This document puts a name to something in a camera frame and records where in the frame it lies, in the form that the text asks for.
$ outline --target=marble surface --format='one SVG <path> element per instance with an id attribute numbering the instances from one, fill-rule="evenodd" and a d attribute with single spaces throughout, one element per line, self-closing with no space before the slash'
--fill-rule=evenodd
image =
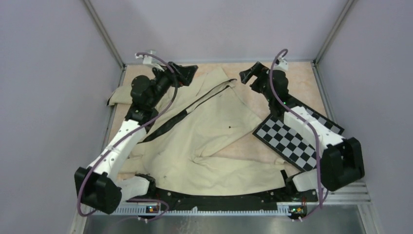
<path id="1" fill-rule="evenodd" d="M 198 64 L 199 69 L 194 78 L 214 70 L 217 67 L 222 67 L 229 78 L 239 80 L 238 73 L 250 68 L 254 63 L 205 63 Z M 154 77 L 149 67 L 143 65 L 130 65 L 126 69 L 123 85 L 129 85 L 133 78 L 137 75 L 146 75 L 149 78 Z M 286 73 L 289 80 L 289 93 L 306 103 L 316 111 L 325 115 L 325 109 L 321 100 L 319 89 L 314 77 L 310 62 L 290 62 L 289 71 Z M 268 101 L 262 94 L 252 91 L 249 85 L 255 78 L 251 78 L 247 85 L 237 85 L 236 89 L 247 106 L 254 111 L 262 120 L 270 113 L 268 109 Z M 114 137 L 128 111 L 129 105 L 118 104 L 113 120 L 113 125 L 110 132 L 110 140 Z M 228 145 L 215 156 L 227 157 L 243 160 L 255 160 L 262 163 L 274 163 L 280 156 L 273 152 L 264 143 L 259 141 L 252 134 L 247 134 L 243 138 Z M 286 163 L 287 174 L 293 175 L 298 172 L 296 168 Z M 126 178 L 131 175 L 119 175 L 119 178 Z"/>

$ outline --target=cloth fold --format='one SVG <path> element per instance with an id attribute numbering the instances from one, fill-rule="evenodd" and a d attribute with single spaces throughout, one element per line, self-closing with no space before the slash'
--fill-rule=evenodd
<path id="1" fill-rule="evenodd" d="M 182 111 L 186 116 L 169 131 L 138 144 L 121 172 L 149 174 L 158 188 L 190 195 L 242 195 L 283 187 L 282 159 L 269 164 L 214 157 L 262 121 L 236 94 L 236 85 L 219 68 L 180 88 L 148 136 Z M 158 110 L 168 104 L 171 91 Z"/>

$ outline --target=gray wall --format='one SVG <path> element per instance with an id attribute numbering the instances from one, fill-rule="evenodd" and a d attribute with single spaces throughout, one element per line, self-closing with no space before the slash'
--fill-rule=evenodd
<path id="1" fill-rule="evenodd" d="M 347 0 L 91 0 L 125 63 L 313 59 Z"/>
<path id="2" fill-rule="evenodd" d="M 80 0 L 0 1 L 0 233 L 67 233 L 120 69 Z"/>
<path id="3" fill-rule="evenodd" d="M 358 1 L 320 66 L 386 233 L 411 233 L 412 12 L 411 0 Z"/>

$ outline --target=checkerboard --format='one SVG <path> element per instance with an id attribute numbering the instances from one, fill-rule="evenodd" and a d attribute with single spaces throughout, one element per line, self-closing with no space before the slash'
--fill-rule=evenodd
<path id="1" fill-rule="evenodd" d="M 320 113 L 301 103 L 306 111 L 331 131 L 342 134 L 344 129 Z M 269 115 L 253 133 L 272 150 L 282 156 L 287 162 L 300 171 L 310 171 L 316 168 L 316 151 L 294 129 L 283 124 L 280 119 Z"/>

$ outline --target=cable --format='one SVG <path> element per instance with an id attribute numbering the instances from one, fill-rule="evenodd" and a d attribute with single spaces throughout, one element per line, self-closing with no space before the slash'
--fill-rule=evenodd
<path id="1" fill-rule="evenodd" d="M 155 56 L 155 55 L 152 55 L 152 54 L 150 54 L 150 53 L 145 53 L 145 52 L 136 53 L 136 56 L 139 56 L 139 55 L 150 56 L 150 57 L 153 57 L 153 58 L 157 59 L 158 61 L 160 61 L 161 63 L 163 63 L 163 64 L 170 70 L 171 73 L 174 73 L 173 69 L 168 65 L 168 63 L 166 63 L 165 61 L 163 61 L 163 60 L 160 59 L 159 57 L 157 57 L 157 56 Z M 155 120 L 157 120 L 161 115 L 163 115 L 163 114 L 169 109 L 169 107 L 172 105 L 173 101 L 174 101 L 175 98 L 176 98 L 176 95 L 177 95 L 177 93 L 178 93 L 178 87 L 179 87 L 178 80 L 176 79 L 175 76 L 173 76 L 173 77 L 174 77 L 175 90 L 174 90 L 174 92 L 173 92 L 173 97 L 172 97 L 172 99 L 170 100 L 169 104 L 166 106 L 166 108 L 165 108 L 164 110 L 162 110 L 162 111 L 161 111 L 157 116 L 155 116 L 153 119 L 149 120 L 148 122 L 144 123 L 143 125 L 141 125 L 141 126 L 135 128 L 135 129 L 133 129 L 133 130 L 130 131 L 128 134 L 124 135 L 120 140 L 118 140 L 118 141 L 113 145 L 113 148 L 116 148 L 116 146 L 118 146 L 120 143 L 122 143 L 122 141 L 124 141 L 125 139 L 127 139 L 128 137 L 130 137 L 132 134 L 134 134 L 134 133 L 136 133 L 137 131 L 143 129 L 144 127 L 148 126 L 149 124 L 155 122 Z M 85 178 L 84 178 L 84 180 L 83 180 L 83 182 L 82 182 L 82 185 L 80 186 L 79 194 L 77 195 L 77 205 L 76 205 L 76 206 L 77 206 L 77 212 L 78 212 L 79 215 L 82 216 L 82 217 L 90 216 L 90 215 L 92 215 L 93 213 L 96 212 L 96 210 L 93 210 L 93 211 L 91 211 L 91 212 L 89 212 L 89 213 L 87 213 L 87 214 L 85 214 L 85 213 L 82 212 L 82 209 L 81 209 L 81 206 L 80 206 L 80 205 L 81 205 L 81 200 L 82 200 L 82 196 L 83 196 L 83 191 L 84 191 L 84 189 L 85 189 L 86 182 L 87 182 L 88 179 L 90 178 L 90 176 L 91 176 L 91 174 L 93 173 L 93 171 L 94 171 L 94 170 L 96 169 L 96 167 L 98 167 L 99 164 L 109 155 L 110 152 L 111 152 L 111 150 L 107 150 L 107 151 L 99 158 L 99 160 L 93 165 L 93 167 L 92 167 L 92 168 L 89 170 L 89 172 L 86 174 L 86 176 L 85 176 Z"/>
<path id="2" fill-rule="evenodd" d="M 157 219 L 160 219 L 169 210 L 168 203 L 166 203 L 164 201 L 161 201 L 161 200 L 157 200 L 157 199 L 135 199 L 135 198 L 132 198 L 132 199 L 129 199 L 128 201 L 131 201 L 131 202 L 157 202 L 157 203 L 162 203 L 166 206 L 166 209 L 162 213 L 160 213 L 159 215 L 157 215 L 157 216 L 155 216 L 151 219 L 145 219 L 145 218 L 136 217 L 136 216 L 129 216 L 129 217 L 123 218 L 123 219 L 117 221 L 116 223 L 113 223 L 110 226 L 108 226 L 107 228 L 105 228 L 105 231 L 103 232 L 103 234 L 108 233 L 109 230 L 112 229 L 114 226 L 118 225 L 119 223 L 121 223 L 123 221 L 129 220 L 129 219 L 137 219 L 139 221 L 145 221 L 145 222 L 155 221 Z"/>
<path id="3" fill-rule="evenodd" d="M 316 138 L 316 160 L 317 160 L 317 186 L 319 190 L 319 207 L 322 209 L 322 204 L 323 204 L 323 197 L 322 197 L 322 187 L 321 187 L 321 171 L 320 171 L 320 139 L 318 137 L 316 129 L 309 123 L 307 122 L 303 117 L 301 117 L 299 114 L 295 113 L 293 110 L 291 110 L 288 106 L 284 104 L 283 101 L 281 101 L 280 97 L 277 95 L 277 92 L 275 92 L 274 89 L 274 84 L 272 82 L 272 72 L 274 69 L 274 65 L 277 63 L 278 58 L 282 55 L 282 57 L 285 57 L 288 53 L 287 49 L 282 49 L 277 56 L 274 58 L 274 61 L 271 64 L 270 72 L 269 72 L 269 82 L 271 86 L 271 91 L 274 94 L 275 98 L 277 101 L 281 104 L 282 107 L 284 107 L 287 111 L 291 112 L 293 115 L 295 115 L 298 119 L 303 121 L 305 124 L 310 127 L 311 131 L 314 133 L 314 137 Z"/>

